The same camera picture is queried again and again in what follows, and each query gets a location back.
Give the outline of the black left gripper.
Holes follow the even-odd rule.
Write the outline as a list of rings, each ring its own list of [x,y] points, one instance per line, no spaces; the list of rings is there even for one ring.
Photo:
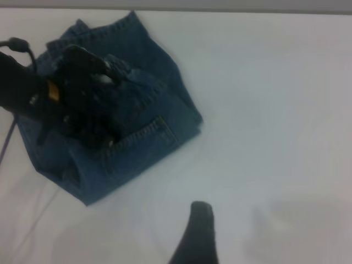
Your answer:
[[[89,149],[101,149],[120,140],[121,129],[113,120],[112,96],[117,88],[116,82],[101,80],[38,82],[42,124],[38,144],[43,145],[52,131]]]

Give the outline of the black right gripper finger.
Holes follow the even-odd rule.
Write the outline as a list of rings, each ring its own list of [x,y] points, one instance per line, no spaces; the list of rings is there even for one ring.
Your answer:
[[[219,263],[216,250],[215,218],[209,203],[195,201],[181,241],[170,263]]]

